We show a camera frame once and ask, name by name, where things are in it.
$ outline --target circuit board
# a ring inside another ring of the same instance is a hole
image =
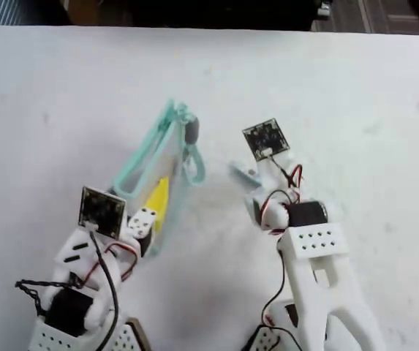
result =
[[[275,118],[243,132],[257,162],[290,149]]]
[[[98,233],[118,239],[125,206],[125,200],[85,186],[80,202],[79,225],[85,227],[86,222],[96,224]]]

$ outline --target teal clip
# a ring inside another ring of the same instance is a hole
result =
[[[174,107],[174,101],[169,100],[160,117],[149,130],[141,147],[133,153],[121,172],[113,180],[113,190],[124,199],[136,197],[148,179],[153,166],[158,162],[162,152],[174,132],[179,133],[180,149],[183,159],[184,178],[190,185],[198,185],[205,179],[205,166],[200,152],[197,149],[197,130],[199,122],[192,113],[188,112],[185,104]],[[123,183],[128,177],[139,168],[146,156],[154,149],[151,158],[144,165],[143,173],[131,192],[122,189]],[[189,164],[193,161],[196,167],[196,174],[192,175]]]

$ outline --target yellow tag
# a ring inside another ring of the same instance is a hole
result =
[[[145,206],[157,212],[156,231],[160,232],[165,220],[168,204],[168,177],[160,178]]]

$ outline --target white table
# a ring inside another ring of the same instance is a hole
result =
[[[109,185],[169,97],[200,118],[208,179],[121,296],[155,350],[239,350],[279,286],[227,168],[269,118],[343,208],[389,349],[419,350],[419,37],[72,27],[0,28],[0,350],[34,321],[14,282],[50,278],[82,185]]]

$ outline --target teal plastic object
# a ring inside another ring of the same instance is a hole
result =
[[[203,158],[196,146],[198,131],[197,117],[185,104],[175,106],[170,100],[140,148],[113,180],[113,191],[127,201],[132,215],[144,205],[159,180],[169,177],[167,213],[152,254],[160,251],[178,220],[188,188],[205,179]]]

